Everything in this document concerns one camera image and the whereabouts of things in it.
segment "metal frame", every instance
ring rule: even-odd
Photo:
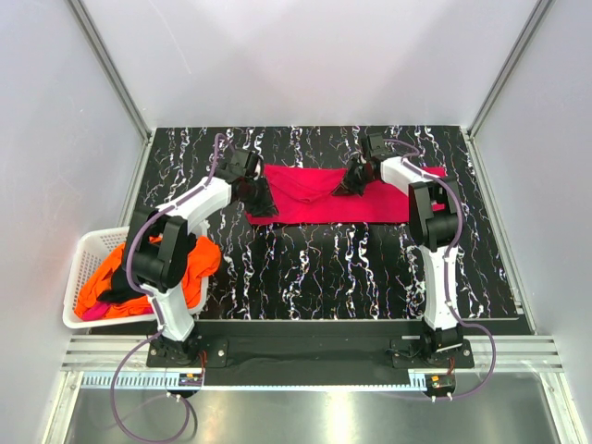
[[[486,169],[483,166],[481,154],[479,153],[478,147],[475,143],[475,138],[469,136],[466,129],[462,130],[462,135],[464,136],[464,142],[466,143],[467,149],[469,150],[469,155],[473,160],[473,168],[477,177],[477,183],[479,184],[479,189],[481,191],[481,195],[483,196],[483,203],[485,204],[487,215],[489,217],[489,221],[491,222],[491,227],[493,228],[493,235],[495,236],[496,243],[498,244],[501,260],[506,269],[506,276],[510,282],[510,288],[514,296],[516,310],[519,315],[526,316],[530,329],[533,333],[536,333],[537,325],[535,323],[535,318],[532,315],[530,304],[526,298],[524,283],[520,277],[520,273],[518,272],[518,267],[516,266],[516,261],[512,253],[512,247],[508,241],[507,231],[503,226],[503,222],[501,221],[500,210],[491,190],[491,184],[489,182]]]
[[[498,99],[501,90],[506,85],[508,78],[511,76],[512,72],[516,68],[516,65],[522,58],[524,50],[533,39],[538,27],[540,26],[543,19],[549,12],[550,7],[554,1],[555,0],[538,0],[536,2],[536,5],[530,13],[530,16],[526,20],[526,23],[522,28],[522,31],[520,32],[518,39],[514,43],[514,46],[508,54],[506,61],[501,67],[501,71],[499,72],[498,77],[493,82],[491,89],[487,93],[485,101],[479,108],[479,111],[475,116],[475,120],[473,120],[473,123],[468,129],[469,134],[472,137],[474,137],[483,126],[483,122],[487,118],[489,111]]]
[[[111,59],[111,55],[109,55],[109,52],[107,51],[105,42],[103,42],[101,34],[97,30],[88,9],[84,5],[84,2],[82,0],[65,1],[70,7],[74,19],[80,25],[80,29],[84,33],[86,40],[94,51],[96,59],[101,65],[101,68],[103,68],[103,71],[111,83],[111,86],[113,87],[113,90],[115,91],[119,101],[128,113],[133,126],[140,134],[140,137],[142,137],[142,140],[147,142],[150,138],[151,130],[148,128],[148,125],[146,125],[146,122],[142,117],[142,113],[131,98],[130,91],[123,82],[123,79],[121,79],[121,76],[119,75],[113,60]]]
[[[539,375],[561,442],[588,442],[564,373]]]
[[[121,211],[121,216],[119,217],[119,226],[123,227],[130,224],[131,213],[133,212],[133,208],[136,204],[136,200],[138,199],[138,194],[140,192],[140,185],[142,184],[142,178],[144,175],[144,171],[146,170],[146,165],[148,164],[148,159],[150,157],[150,152],[152,151],[152,145],[154,143],[154,135],[156,131],[154,131],[150,138],[144,142],[142,145],[142,151],[138,156],[138,161],[136,163],[136,167],[133,170],[133,175],[131,176],[131,182],[129,183],[128,193],[126,194],[126,200],[123,203],[123,210]]]
[[[123,358],[129,349],[145,340],[143,336],[74,336],[68,347],[66,360],[62,368],[60,392],[55,408],[45,432],[43,443],[59,443],[65,441],[68,426],[74,411],[76,399],[83,387],[85,373],[97,371],[108,374],[116,368],[117,362]],[[481,373],[486,370],[491,359],[488,338],[469,337],[475,356],[475,369],[457,370],[458,373]],[[541,380],[553,423],[558,431],[561,443],[586,444],[588,441],[582,423],[574,407],[571,392],[566,382],[565,374],[561,366],[561,360],[557,353],[555,343],[549,336],[518,336],[496,337],[498,346],[498,365],[496,373],[534,373]],[[175,374],[180,369],[155,369],[146,368],[145,360],[148,346],[141,348],[126,366],[127,373],[145,375],[146,372],[155,372],[162,375],[165,371],[168,375]],[[273,386],[273,387],[205,387],[203,389],[222,390],[282,390],[282,391],[420,391],[422,378],[425,378],[421,369],[416,369],[412,376],[414,381],[409,387],[372,387],[372,386]]]

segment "black marble table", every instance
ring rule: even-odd
[[[458,127],[267,127],[158,129],[138,202],[157,205],[209,171],[214,137],[227,134],[267,164],[339,168],[365,133],[419,147],[418,166],[459,178],[466,218],[457,260],[463,317],[516,316],[512,292]],[[404,147],[394,147],[405,153]],[[252,228],[242,203],[209,217],[223,253],[202,319],[398,319],[425,308],[423,261],[402,225],[331,224]]]

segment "gray wall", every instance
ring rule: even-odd
[[[464,124],[536,0],[85,0],[151,126]]]
[[[555,2],[476,141],[539,332],[592,436],[592,2]]]
[[[117,223],[141,147],[62,0],[0,4],[0,442],[40,442],[78,238]]]

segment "red cloth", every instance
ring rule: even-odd
[[[425,168],[438,176],[446,176],[442,167]],[[316,169],[290,166],[265,166],[271,194],[278,216],[252,217],[254,225],[329,224],[367,222],[400,224],[409,222],[409,200],[392,185],[375,180],[366,186],[364,196],[333,196],[331,192],[341,182],[345,168]]]

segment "orange clothing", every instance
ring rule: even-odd
[[[97,304],[98,297],[104,291],[111,290],[111,276],[121,265],[124,248],[125,243],[118,245],[80,290],[74,309],[74,313],[80,319],[87,310]],[[220,249],[211,240],[205,236],[197,240],[197,245],[187,256],[187,270],[181,280],[188,308],[197,306],[202,299],[202,277],[211,276],[217,271],[220,258]],[[145,315],[151,312],[152,305],[148,302],[148,298],[141,296],[124,303],[111,304],[103,319]]]

